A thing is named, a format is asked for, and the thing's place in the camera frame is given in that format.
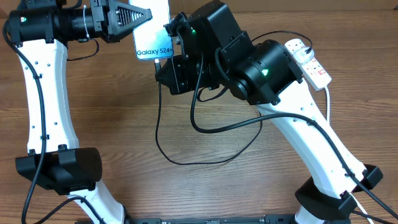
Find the Samsung Galaxy smartphone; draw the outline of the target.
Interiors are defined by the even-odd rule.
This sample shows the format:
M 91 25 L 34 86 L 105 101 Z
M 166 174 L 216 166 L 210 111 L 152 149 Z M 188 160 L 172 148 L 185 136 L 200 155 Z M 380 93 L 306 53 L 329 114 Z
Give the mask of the Samsung Galaxy smartphone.
M 168 0 L 130 0 L 133 6 L 150 9 L 152 19 L 133 31 L 134 46 L 138 60 L 170 58 L 174 55 L 171 36 L 164 25 L 170 22 Z

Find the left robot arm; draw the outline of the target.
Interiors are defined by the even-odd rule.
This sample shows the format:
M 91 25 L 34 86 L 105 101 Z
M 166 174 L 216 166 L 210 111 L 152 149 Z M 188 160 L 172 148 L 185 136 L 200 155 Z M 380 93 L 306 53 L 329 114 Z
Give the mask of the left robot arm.
M 16 159 L 17 172 L 76 202 L 92 223 L 130 223 L 125 207 L 102 180 L 102 161 L 94 147 L 80 147 L 70 116 L 66 69 L 68 43 L 103 39 L 119 42 L 152 19 L 149 9 L 119 1 L 24 0 L 3 27 L 7 44 L 18 54 L 29 109 L 27 155 Z

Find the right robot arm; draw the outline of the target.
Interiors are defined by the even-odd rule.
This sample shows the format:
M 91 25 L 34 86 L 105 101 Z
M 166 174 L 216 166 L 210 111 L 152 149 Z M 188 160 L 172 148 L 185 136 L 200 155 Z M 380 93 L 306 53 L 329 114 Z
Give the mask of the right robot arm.
M 271 120 L 301 157 L 310 178 L 296 191 L 295 223 L 347 223 L 355 192 L 371 194 L 382 179 L 376 166 L 347 150 L 317 108 L 302 70 L 275 40 L 255 44 L 229 7 L 211 1 L 193 14 L 179 13 L 165 25 L 182 48 L 167 60 L 156 80 L 172 95 L 226 87 L 255 106 L 258 121 Z

